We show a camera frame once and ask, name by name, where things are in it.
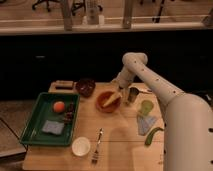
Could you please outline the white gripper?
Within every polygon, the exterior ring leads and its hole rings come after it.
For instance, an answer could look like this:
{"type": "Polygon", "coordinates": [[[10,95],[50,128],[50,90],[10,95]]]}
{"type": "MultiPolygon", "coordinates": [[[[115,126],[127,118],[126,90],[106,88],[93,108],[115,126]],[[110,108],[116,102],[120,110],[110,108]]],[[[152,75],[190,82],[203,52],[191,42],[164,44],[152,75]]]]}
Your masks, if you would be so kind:
{"type": "Polygon", "coordinates": [[[133,74],[126,68],[123,68],[115,78],[120,89],[128,88],[133,82],[133,74]]]}

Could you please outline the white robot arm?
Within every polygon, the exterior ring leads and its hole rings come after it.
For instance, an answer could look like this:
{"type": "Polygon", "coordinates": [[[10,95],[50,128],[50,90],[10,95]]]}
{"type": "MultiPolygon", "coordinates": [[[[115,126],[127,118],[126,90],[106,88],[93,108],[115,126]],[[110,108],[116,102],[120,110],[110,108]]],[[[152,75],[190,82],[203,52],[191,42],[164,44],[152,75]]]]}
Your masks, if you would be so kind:
{"type": "Polygon", "coordinates": [[[149,69],[145,53],[127,52],[116,81],[123,89],[140,78],[159,100],[164,121],[163,171],[213,171],[213,110],[149,69]]]}

